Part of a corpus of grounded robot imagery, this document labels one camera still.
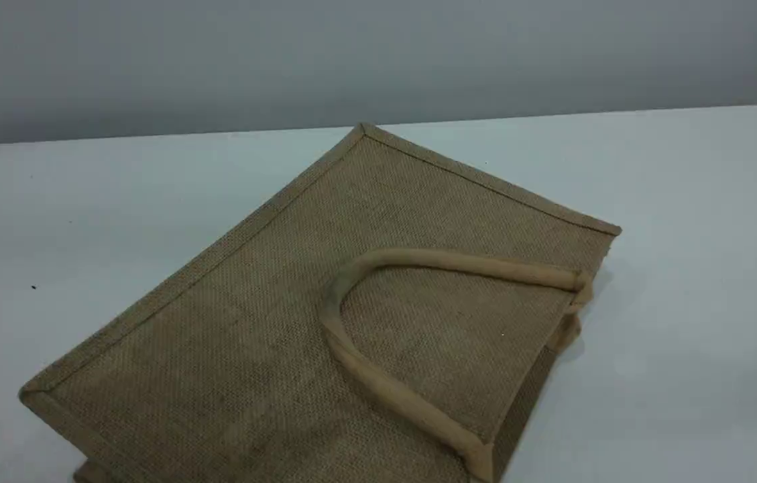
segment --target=rope handle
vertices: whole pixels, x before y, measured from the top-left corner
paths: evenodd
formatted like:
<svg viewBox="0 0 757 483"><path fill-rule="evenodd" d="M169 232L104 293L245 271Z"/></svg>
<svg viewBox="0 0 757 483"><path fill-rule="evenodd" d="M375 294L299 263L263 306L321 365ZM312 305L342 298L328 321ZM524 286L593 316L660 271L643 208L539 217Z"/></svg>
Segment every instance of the rope handle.
<svg viewBox="0 0 757 483"><path fill-rule="evenodd" d="M467 471L472 476L491 482L491 450L494 444L480 441L472 431L462 427L403 382L373 364L354 346L348 333L345 333L341 317L345 295L370 272L382 266L423 266L572 291L577 294L566 311L565 320L574 322L577 322L578 310L592 299L593 284L590 275L583 271L438 250L385 248L367 252L349 262L339 270L327 287L319 318L333 357L385 407L455 449L464 459Z"/></svg>

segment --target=white table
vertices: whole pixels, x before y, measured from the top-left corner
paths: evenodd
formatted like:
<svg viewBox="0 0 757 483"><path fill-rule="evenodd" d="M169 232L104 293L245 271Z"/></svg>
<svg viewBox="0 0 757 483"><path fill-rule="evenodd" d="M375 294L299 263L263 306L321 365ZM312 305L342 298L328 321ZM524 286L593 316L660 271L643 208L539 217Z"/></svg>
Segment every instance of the white table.
<svg viewBox="0 0 757 483"><path fill-rule="evenodd" d="M505 481L757 481L757 107L387 129L624 228ZM0 481L81 461L17 389L347 131L0 146Z"/></svg>

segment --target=gray backdrop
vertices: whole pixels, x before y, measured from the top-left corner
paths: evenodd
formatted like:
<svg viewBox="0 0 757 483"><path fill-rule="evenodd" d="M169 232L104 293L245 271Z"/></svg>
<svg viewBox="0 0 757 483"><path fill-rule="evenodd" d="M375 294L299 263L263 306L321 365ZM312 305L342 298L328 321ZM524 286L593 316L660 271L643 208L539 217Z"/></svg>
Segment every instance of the gray backdrop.
<svg viewBox="0 0 757 483"><path fill-rule="evenodd" d="M757 103L757 0L0 0L0 142Z"/></svg>

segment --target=woven burlap texture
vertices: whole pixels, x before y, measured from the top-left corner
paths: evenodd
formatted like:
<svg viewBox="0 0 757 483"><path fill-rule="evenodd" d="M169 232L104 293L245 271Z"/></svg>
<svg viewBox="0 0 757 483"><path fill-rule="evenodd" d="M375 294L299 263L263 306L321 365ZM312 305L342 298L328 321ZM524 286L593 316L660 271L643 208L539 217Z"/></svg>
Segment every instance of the woven burlap texture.
<svg viewBox="0 0 757 483"><path fill-rule="evenodd" d="M118 481L467 481L452 450L336 364L317 321L323 287L348 260L392 247L595 274L619 232L360 125L21 398ZM572 297L388 268L342 315L372 361L495 441L500 474Z"/></svg>

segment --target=jute tote bag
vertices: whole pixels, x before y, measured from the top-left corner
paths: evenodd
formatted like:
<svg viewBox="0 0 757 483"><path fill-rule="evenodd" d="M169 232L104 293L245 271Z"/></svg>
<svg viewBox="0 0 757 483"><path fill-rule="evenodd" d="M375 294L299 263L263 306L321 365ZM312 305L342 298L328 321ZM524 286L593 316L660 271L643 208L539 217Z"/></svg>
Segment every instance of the jute tote bag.
<svg viewBox="0 0 757 483"><path fill-rule="evenodd" d="M619 233L359 125L20 398L87 483L498 481Z"/></svg>

